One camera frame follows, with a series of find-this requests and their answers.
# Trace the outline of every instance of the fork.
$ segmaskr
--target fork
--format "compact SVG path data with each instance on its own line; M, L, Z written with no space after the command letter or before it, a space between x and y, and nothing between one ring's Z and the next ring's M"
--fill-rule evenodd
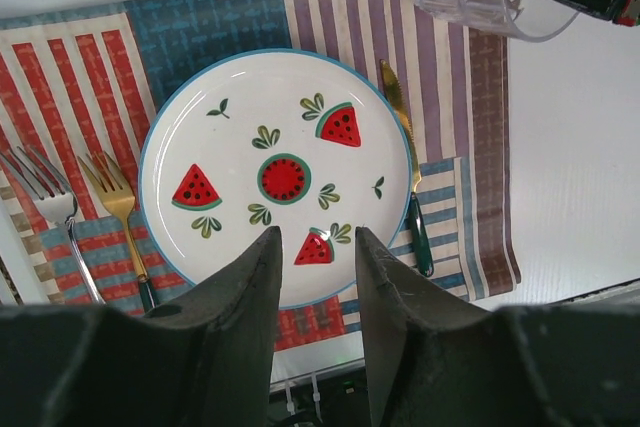
M84 170L91 185L93 185L102 205L104 205L104 208L116 217L124 227L124 235L127 239L133 269L136 272L138 280L142 306L144 307L144 311L148 312L158 305L158 297L151 283L149 273L142 263L142 257L140 257L140 252L133 240L131 228L129 227L129 215L133 212L136 197L133 194L133 190L131 190L129 182L127 182L120 168L109 154L106 152L97 154L94 156L95 160L87 155L87 159L93 169L78 156L82 170Z
M27 146L27 148L42 163L47 172L43 171L21 147L17 147L17 150L22 156L17 155L13 149L9 149L9 157L13 159L20 171L14 167L5 154L0 152L0 157L9 172L13 174L31 198L38 212L66 233L71 245L71 253L78 264L80 275L89 290L91 300L104 304L104 299L100 295L93 277L91 277L91 272L82 257L75 236L75 215L78 212L78 200L71 190L69 182L60 171L36 149L31 146Z

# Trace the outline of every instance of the white table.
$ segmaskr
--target white table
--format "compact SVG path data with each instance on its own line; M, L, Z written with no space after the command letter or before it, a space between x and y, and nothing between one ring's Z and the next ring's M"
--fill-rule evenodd
M119 0L0 0L0 18L111 1ZM523 281L477 305L558 301L640 277L639 41L640 29L579 17L548 43L511 42L513 242ZM18 250L3 251L5 261L20 262ZM290 349L276 354L273 380L362 355L360 333Z

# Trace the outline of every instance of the white plate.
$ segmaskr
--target white plate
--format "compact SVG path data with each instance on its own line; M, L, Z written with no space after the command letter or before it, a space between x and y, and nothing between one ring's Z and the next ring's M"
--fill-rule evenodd
M354 282L356 226L393 241L409 181L407 141L367 80L316 54L263 50L212 65L167 101L142 152L140 203L158 250L193 283L279 225L280 306L294 308Z

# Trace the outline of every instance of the butter knife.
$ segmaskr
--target butter knife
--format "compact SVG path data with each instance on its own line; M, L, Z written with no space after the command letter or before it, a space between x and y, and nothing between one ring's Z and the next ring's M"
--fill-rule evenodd
M382 84L384 86L384 95L391 104L393 111L400 120L404 135L407 137L409 144L409 152L411 154L411 195L409 197L408 220L413 237L413 251L418 263L418 271L426 277L433 275L433 257L431 256L431 248L429 247L429 237L427 237L427 229L422 219L422 211L420 210L420 202L416 195L418 184L422 180L420 173L420 164L418 163L418 155L416 154L416 145L413 139L413 129L411 128L411 120L407 105L402 96L402 89L398 77L389 66L387 61L380 61L380 70L382 72Z

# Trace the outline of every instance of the round watermelon illustration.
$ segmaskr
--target round watermelon illustration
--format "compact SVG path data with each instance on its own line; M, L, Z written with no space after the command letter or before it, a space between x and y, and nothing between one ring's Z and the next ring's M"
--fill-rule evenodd
M186 210L213 209L220 202L216 189L196 164L189 168L171 199L173 205Z
M258 188L276 204L289 205L302 199L311 187L311 170L292 154L268 158L258 170Z
M360 131L353 105L346 102L328 110L318 122L316 137L349 147L360 147Z
M302 244L294 265L330 264L333 262L334 253L331 239L326 232L312 227L309 235Z

